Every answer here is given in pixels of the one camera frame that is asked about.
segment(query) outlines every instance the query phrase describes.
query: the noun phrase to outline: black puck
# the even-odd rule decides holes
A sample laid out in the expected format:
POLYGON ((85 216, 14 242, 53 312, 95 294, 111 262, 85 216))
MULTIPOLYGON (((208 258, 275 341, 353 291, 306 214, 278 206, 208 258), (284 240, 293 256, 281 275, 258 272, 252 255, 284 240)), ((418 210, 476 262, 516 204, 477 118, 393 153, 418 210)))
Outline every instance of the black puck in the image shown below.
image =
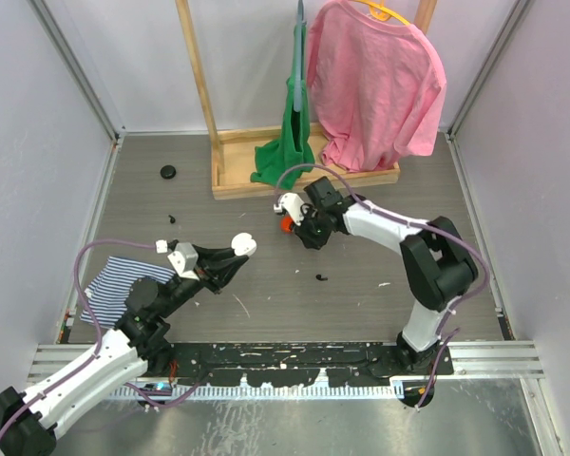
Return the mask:
POLYGON ((173 179, 176 174, 177 171, 175 170, 175 166, 171 164, 166 164, 161 168, 161 177, 163 179, 173 179))

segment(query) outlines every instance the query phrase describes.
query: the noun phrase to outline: wooden frame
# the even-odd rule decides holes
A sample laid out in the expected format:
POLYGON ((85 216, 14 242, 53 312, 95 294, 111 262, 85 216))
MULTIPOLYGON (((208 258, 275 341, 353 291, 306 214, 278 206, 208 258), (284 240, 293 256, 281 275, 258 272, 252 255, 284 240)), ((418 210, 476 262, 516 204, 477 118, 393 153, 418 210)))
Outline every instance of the wooden frame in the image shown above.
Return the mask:
MULTIPOLYGON (((428 31, 436 4, 437 0, 419 0, 414 24, 423 33, 428 31)), ((256 146, 278 138, 280 126, 218 131, 202 70, 199 46, 197 45, 188 0, 176 0, 176 5, 186 47, 188 48, 188 55, 190 56, 190 65, 197 84, 197 91, 199 92, 200 106, 202 107, 209 139, 211 140, 211 188, 214 198, 216 200, 228 200, 272 195, 275 191, 274 187, 265 183, 249 182, 249 177, 252 172, 256 171, 256 146)), ((309 145, 313 149, 316 159, 318 159, 318 155, 326 143, 327 139, 323 134, 321 125, 312 123, 309 145)), ((348 173, 335 165, 330 166, 330 168, 344 177, 353 187, 396 183, 401 172, 397 163, 386 171, 371 171, 367 173, 348 173)), ((339 180, 334 176, 325 171, 314 169, 311 173, 305 173, 297 180, 294 190, 301 190, 304 186, 322 176, 328 176, 336 187, 341 187, 339 180)))

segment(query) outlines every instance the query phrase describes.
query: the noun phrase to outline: white wall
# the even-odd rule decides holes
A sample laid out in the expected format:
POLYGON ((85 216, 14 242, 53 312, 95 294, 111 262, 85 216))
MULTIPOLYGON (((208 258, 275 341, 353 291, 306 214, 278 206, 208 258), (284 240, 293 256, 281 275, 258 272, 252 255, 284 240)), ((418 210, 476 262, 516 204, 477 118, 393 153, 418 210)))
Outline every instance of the white wall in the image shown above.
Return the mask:
POLYGON ((0 0, 0 391, 52 342, 109 149, 28 2, 0 0))
MULTIPOLYGON (((325 3, 305 1, 309 24, 325 3)), ((47 4, 128 131, 206 129, 175 0, 47 4)), ((413 20, 417 0, 387 4, 413 20)), ((428 37, 448 78, 443 126, 452 123, 513 4, 514 0, 437 4, 428 37)), ((280 124, 296 5, 297 0, 190 0, 218 128, 280 124)))
POLYGON ((570 1, 536 0, 459 135, 505 304, 570 447, 570 1))

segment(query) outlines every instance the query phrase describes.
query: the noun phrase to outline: wooden tray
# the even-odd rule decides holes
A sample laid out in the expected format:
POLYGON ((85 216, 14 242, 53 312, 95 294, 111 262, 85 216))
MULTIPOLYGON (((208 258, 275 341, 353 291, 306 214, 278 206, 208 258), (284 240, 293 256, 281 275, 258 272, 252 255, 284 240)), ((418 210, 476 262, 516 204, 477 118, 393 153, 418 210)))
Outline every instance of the wooden tray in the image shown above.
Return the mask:
MULTIPOLYGON (((256 146, 264 145, 278 138, 280 126, 249 128, 245 130, 226 130, 218 132, 218 147, 212 151, 211 187, 216 200, 234 198, 265 197, 272 195, 275 188, 258 182, 249 182, 251 173, 256 171, 256 146)), ((311 124, 309 144, 314 152, 314 159, 321 163, 319 154, 327 143, 321 125, 311 124)), ((395 164, 387 171, 372 171, 368 173, 348 173, 344 169, 331 165, 330 168, 343 176, 353 187, 396 183, 399 180, 399 165, 395 164)), ((327 176, 336 188, 342 188, 342 183, 330 173, 315 169, 304 173, 297 180, 294 191, 301 191, 309 183, 322 176, 327 176)))

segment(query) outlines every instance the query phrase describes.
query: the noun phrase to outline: pink cloth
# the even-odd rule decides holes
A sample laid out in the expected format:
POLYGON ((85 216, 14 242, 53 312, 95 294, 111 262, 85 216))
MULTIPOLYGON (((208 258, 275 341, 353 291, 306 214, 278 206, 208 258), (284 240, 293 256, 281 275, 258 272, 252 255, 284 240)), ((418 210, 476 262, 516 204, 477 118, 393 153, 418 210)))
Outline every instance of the pink cloth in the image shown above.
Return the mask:
POLYGON ((331 139, 324 163, 373 171, 407 155, 432 154, 446 74, 422 31, 379 22, 335 0, 318 13, 308 44, 307 84, 331 139))

